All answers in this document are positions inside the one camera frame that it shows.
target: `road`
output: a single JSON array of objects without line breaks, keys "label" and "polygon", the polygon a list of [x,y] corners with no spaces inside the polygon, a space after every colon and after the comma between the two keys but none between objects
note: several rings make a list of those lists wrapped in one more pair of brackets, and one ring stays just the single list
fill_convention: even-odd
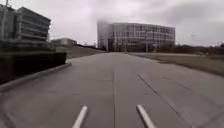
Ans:
[{"label": "road", "polygon": [[142,104],[157,128],[223,128],[224,79],[121,53],[69,60],[73,66],[1,96],[0,112],[16,128],[144,128]]}]

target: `curb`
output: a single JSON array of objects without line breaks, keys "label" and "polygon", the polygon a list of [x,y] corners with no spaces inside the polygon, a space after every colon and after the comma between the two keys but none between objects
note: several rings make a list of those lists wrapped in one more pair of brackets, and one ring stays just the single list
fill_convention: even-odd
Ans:
[{"label": "curb", "polygon": [[71,65],[72,65],[71,63],[67,63],[67,64],[64,64],[64,65],[61,65],[61,66],[58,66],[58,67],[54,67],[54,68],[51,68],[51,69],[47,69],[47,70],[44,70],[44,71],[40,71],[40,72],[31,74],[31,75],[28,75],[28,76],[24,76],[24,77],[9,81],[5,84],[0,85],[0,94],[15,88],[18,84],[21,84],[21,83],[27,82],[29,80],[41,77],[43,75],[47,75],[49,73],[61,70],[63,68],[69,67]]}]

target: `overcast sky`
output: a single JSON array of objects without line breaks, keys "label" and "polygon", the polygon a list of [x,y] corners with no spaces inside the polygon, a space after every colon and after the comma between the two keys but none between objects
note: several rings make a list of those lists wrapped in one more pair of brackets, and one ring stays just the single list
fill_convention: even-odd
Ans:
[{"label": "overcast sky", "polygon": [[9,1],[15,9],[24,6],[49,17],[51,39],[69,37],[80,44],[93,44],[97,41],[97,19],[107,19],[176,27],[176,42],[180,44],[224,42],[224,0]]}]

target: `white lane marking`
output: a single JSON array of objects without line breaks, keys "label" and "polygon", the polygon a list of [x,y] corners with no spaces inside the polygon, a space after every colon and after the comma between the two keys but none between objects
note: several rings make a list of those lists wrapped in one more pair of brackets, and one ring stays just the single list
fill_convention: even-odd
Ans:
[{"label": "white lane marking", "polygon": [[147,128],[156,128],[150,117],[148,116],[147,112],[145,109],[142,107],[142,105],[137,105],[137,109],[139,111],[139,114],[141,115],[145,125]]},{"label": "white lane marking", "polygon": [[82,124],[83,124],[83,121],[86,117],[86,114],[87,114],[87,110],[88,110],[88,107],[87,106],[83,106],[74,125],[72,126],[72,128],[81,128]]}]

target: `lawn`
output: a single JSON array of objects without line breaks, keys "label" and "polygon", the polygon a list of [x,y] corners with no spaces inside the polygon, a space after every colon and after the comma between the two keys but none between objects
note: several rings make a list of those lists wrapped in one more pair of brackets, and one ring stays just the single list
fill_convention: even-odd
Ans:
[{"label": "lawn", "polygon": [[136,56],[159,60],[160,62],[173,63],[192,69],[197,69],[224,76],[223,56],[199,56],[178,54],[135,54]]}]

